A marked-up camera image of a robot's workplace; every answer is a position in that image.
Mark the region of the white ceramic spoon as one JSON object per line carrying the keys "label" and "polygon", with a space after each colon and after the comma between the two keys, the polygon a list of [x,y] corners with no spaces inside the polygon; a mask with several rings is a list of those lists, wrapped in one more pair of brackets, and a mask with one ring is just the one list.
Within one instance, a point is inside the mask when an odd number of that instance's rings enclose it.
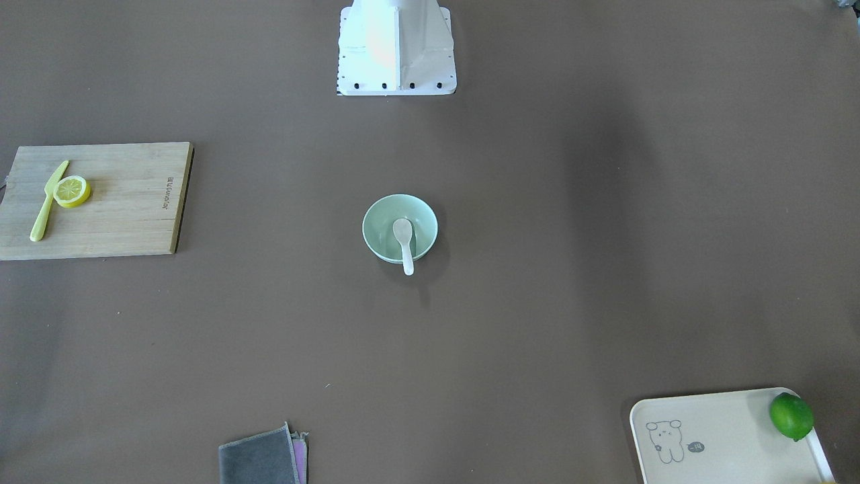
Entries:
{"label": "white ceramic spoon", "polygon": [[413,238],[411,221],[407,218],[397,218],[393,222],[392,232],[397,243],[400,245],[403,272],[406,276],[412,276],[414,274],[414,260],[411,251],[411,240]]}

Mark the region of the light green bowl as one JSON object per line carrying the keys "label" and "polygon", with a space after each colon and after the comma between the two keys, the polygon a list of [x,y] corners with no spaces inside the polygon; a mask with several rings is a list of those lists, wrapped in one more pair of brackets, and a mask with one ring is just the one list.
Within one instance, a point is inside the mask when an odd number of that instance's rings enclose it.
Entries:
{"label": "light green bowl", "polygon": [[413,260],[422,258],[436,242],[439,223],[430,205],[412,195],[384,196],[368,208],[362,220],[365,244],[377,258],[391,264],[401,264],[402,252],[393,232],[393,224],[398,218],[406,218],[411,222]]}

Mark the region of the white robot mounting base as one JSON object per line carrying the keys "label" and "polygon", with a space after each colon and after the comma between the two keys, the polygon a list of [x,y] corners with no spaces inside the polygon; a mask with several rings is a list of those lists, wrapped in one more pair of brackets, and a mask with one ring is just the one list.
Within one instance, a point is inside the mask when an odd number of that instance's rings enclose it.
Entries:
{"label": "white robot mounting base", "polygon": [[438,2],[353,1],[339,19],[337,95],[456,92],[452,16]]}

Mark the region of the grey folded cloth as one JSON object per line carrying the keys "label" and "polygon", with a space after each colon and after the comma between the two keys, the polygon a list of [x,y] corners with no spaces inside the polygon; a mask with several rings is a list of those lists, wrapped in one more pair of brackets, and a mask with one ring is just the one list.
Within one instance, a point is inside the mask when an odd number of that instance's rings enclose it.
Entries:
{"label": "grey folded cloth", "polygon": [[306,432],[289,423],[218,447],[221,483],[307,483],[309,448]]}

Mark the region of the bamboo cutting board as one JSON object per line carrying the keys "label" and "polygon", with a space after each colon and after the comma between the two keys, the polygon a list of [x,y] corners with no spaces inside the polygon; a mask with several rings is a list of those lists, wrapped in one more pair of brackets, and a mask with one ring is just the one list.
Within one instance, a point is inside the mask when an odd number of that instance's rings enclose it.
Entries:
{"label": "bamboo cutting board", "polygon": [[[2,199],[2,260],[172,254],[193,155],[190,142],[19,147]],[[76,208],[53,205],[33,241],[45,184],[64,161],[91,195]]]}

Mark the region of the beige rabbit tray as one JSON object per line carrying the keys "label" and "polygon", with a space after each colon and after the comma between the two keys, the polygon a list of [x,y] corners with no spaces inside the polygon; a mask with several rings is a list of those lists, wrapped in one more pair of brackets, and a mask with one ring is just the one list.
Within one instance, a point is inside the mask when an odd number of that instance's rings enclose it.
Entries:
{"label": "beige rabbit tray", "polygon": [[815,431],[778,432],[771,402],[786,388],[642,399],[630,426],[645,483],[833,483]]}

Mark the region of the lemon half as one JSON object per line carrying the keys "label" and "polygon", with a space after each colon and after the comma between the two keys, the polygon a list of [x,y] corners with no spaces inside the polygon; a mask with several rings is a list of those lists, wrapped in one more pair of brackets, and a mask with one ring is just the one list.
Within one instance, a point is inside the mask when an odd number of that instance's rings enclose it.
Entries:
{"label": "lemon half", "polygon": [[62,178],[53,190],[53,200],[62,208],[76,208],[83,205],[91,196],[89,181],[80,175]]}

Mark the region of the yellow plastic knife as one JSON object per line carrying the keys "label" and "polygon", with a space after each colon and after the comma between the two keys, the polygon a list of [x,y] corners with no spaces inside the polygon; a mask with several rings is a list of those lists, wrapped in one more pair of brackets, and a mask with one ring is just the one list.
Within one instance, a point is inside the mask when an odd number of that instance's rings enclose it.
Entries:
{"label": "yellow plastic knife", "polygon": [[55,171],[52,172],[47,182],[45,183],[45,200],[41,205],[39,214],[35,218],[34,224],[30,232],[30,240],[33,242],[40,241],[44,236],[47,221],[49,219],[51,208],[54,202],[54,190],[56,189],[56,185],[58,185],[58,183],[61,181],[62,175],[64,175],[67,171],[67,167],[70,165],[70,162],[71,160],[64,160],[55,169]]}

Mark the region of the green lime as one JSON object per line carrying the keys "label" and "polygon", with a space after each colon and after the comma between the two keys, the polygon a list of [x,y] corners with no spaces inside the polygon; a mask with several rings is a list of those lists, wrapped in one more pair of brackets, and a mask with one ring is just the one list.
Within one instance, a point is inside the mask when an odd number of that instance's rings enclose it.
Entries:
{"label": "green lime", "polygon": [[769,415],[772,426],[784,437],[798,442],[813,431],[814,414],[811,407],[793,393],[782,392],[771,401]]}

